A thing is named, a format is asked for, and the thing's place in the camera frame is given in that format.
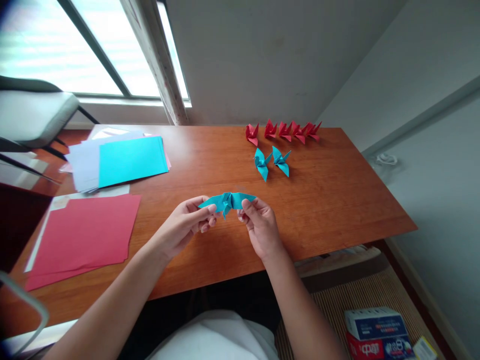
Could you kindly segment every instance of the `person's left hand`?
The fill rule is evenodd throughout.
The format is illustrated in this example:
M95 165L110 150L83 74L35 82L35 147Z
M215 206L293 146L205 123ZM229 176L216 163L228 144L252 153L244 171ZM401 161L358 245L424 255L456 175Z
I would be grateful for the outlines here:
M170 261L187 246L195 233L204 233L217 223L220 213L215 213L216 205L198 207L208 199L203 195L180 203L146 245Z

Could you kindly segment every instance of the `hand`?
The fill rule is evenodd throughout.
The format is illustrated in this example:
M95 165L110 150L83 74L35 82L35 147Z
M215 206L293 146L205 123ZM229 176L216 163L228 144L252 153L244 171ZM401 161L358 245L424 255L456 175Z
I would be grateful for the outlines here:
M285 250L280 240L275 213L270 206L256 197L252 202L244 199L238 219L246 225L250 241L262 261Z
M215 213L217 206L212 204L199 209L199 205L209 199L197 196L180 203L147 242L168 261L180 253L198 231L202 233L214 227L220 213Z

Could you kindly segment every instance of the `chair seat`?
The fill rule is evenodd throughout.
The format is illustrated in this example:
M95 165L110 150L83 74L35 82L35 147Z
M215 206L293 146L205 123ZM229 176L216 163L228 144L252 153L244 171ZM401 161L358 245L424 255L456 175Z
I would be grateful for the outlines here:
M0 91L0 137L28 148L50 144L79 107L70 92Z

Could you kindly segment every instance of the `window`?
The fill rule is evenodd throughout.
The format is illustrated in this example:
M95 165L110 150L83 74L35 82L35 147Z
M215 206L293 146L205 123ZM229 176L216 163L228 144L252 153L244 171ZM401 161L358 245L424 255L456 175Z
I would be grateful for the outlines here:
M181 96L189 95L158 3ZM17 0L0 33L0 74L46 80L77 95L159 98L157 83L119 0Z

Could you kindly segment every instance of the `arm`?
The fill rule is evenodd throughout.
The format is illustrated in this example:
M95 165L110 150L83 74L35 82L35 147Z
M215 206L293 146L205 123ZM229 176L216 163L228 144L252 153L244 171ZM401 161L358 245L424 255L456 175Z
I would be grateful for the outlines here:
M208 199L182 202L133 256L100 298L50 349L51 359L116 359L160 275L197 231L216 223L216 207L198 209Z
M346 359L330 324L298 276L285 250L273 210L256 198L242 202L238 218L270 278L296 359Z

